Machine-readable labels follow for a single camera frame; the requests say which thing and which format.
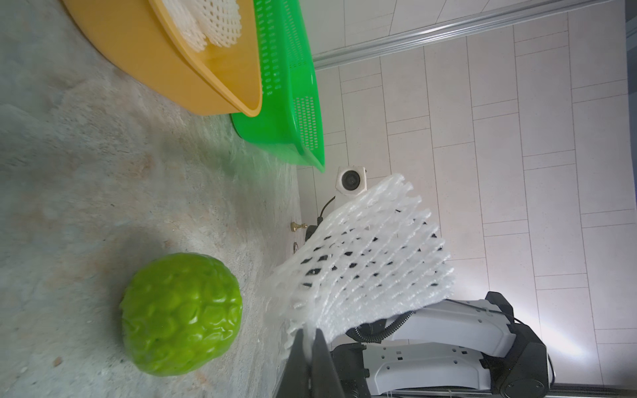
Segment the white foam net sleeve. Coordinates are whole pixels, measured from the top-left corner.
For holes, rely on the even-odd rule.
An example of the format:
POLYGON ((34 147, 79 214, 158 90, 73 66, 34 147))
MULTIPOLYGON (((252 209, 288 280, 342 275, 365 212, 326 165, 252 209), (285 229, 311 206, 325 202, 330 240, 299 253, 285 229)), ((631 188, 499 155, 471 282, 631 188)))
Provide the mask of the white foam net sleeve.
POLYGON ((455 277, 431 212, 403 175, 383 179, 333 211, 263 284, 266 316, 327 342, 350 328, 418 310, 451 296, 455 277))

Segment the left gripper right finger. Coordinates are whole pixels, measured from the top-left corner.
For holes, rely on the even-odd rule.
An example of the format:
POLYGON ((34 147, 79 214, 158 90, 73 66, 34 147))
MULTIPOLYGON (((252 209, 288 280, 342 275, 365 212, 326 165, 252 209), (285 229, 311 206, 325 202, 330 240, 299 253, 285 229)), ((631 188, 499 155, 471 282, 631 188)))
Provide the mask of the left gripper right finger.
POLYGON ((315 332, 311 353, 310 396, 312 398, 345 398, 331 353, 320 329, 315 332))

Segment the green custard apple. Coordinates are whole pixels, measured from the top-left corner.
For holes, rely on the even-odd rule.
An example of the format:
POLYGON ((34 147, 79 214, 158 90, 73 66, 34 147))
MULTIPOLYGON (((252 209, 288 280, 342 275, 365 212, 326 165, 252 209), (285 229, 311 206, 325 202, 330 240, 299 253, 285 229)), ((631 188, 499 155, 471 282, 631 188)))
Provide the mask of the green custard apple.
POLYGON ((226 353, 242 326, 237 278, 218 259, 176 253, 139 270, 119 304, 126 354, 152 376, 181 376, 226 353))

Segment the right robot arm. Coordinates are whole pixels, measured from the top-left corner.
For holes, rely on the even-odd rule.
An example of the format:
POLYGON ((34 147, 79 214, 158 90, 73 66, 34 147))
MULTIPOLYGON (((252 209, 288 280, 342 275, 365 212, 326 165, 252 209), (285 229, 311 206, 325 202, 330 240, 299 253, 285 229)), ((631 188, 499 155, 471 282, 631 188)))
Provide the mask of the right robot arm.
POLYGON ((547 347, 499 292, 445 299, 347 332, 331 358, 347 397, 465 389, 544 397, 555 371, 547 347))

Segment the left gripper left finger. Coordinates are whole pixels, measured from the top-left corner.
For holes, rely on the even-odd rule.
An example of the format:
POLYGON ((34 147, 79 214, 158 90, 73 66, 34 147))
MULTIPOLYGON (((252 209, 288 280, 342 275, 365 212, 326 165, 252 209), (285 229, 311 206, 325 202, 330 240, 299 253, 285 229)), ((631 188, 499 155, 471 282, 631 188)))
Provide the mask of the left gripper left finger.
POLYGON ((310 398, 310 365, 304 352, 304 331, 299 329, 290 349, 275 398, 310 398))

